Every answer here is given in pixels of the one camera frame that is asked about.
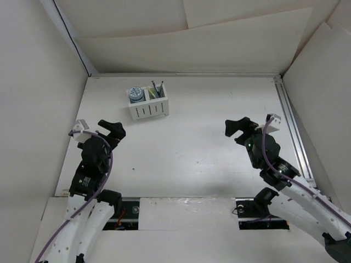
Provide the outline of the blue-white round tin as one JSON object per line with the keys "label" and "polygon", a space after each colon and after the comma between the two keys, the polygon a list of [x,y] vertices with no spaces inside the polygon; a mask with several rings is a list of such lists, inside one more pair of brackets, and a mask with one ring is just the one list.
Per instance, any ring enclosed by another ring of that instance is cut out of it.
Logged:
{"label": "blue-white round tin", "polygon": [[138,103],[145,100],[144,90],[140,87],[131,87],[128,91],[130,103]]}

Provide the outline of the clear blue-tipped pen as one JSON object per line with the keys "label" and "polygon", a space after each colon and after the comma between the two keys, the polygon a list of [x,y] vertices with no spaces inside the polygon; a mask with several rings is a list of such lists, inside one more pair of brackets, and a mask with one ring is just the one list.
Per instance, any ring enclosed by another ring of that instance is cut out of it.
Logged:
{"label": "clear blue-tipped pen", "polygon": [[160,96],[162,96],[163,84],[164,84],[164,81],[161,81],[161,84],[160,84],[159,89],[158,89],[158,93]]}

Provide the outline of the yellow pen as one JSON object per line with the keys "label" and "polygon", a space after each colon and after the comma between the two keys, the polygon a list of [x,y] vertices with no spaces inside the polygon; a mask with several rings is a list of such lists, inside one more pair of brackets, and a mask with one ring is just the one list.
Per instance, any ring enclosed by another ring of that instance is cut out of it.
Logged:
{"label": "yellow pen", "polygon": [[148,87],[148,92],[153,99],[157,99],[157,95],[154,93],[151,87]]}

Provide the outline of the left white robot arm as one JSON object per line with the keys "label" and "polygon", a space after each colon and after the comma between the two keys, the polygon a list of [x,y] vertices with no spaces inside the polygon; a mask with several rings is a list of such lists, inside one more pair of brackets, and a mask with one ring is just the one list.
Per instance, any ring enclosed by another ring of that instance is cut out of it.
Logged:
{"label": "left white robot arm", "polygon": [[72,178],[62,225],[44,245],[36,262],[86,262],[88,254],[111,217],[122,212],[122,195],[105,189],[113,150],[126,136],[122,123],[100,120],[107,135],[91,131],[78,119],[69,136],[81,150],[81,161]]}

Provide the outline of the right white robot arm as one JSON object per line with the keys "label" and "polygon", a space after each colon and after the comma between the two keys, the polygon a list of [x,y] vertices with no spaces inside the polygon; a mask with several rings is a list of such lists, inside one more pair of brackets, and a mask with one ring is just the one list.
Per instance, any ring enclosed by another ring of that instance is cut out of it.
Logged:
{"label": "right white robot arm", "polygon": [[337,262],[350,262],[350,215],[314,188],[292,164],[279,156],[280,145],[271,135],[279,130],[281,118],[268,114],[264,125],[248,117],[225,121],[225,136],[244,146],[253,168],[267,184],[250,201],[249,210],[257,213],[253,224],[273,216],[304,231]]}

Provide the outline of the dark blue pen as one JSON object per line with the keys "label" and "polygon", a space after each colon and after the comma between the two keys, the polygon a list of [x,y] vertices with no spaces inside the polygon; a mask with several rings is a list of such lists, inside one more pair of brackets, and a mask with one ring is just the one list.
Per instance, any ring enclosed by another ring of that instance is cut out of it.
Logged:
{"label": "dark blue pen", "polygon": [[158,98],[160,98],[160,95],[159,95],[159,93],[158,93],[158,89],[157,89],[157,86],[156,86],[155,82],[154,82],[154,81],[151,81],[151,83],[153,84],[154,90],[155,90],[155,92],[156,92]]}

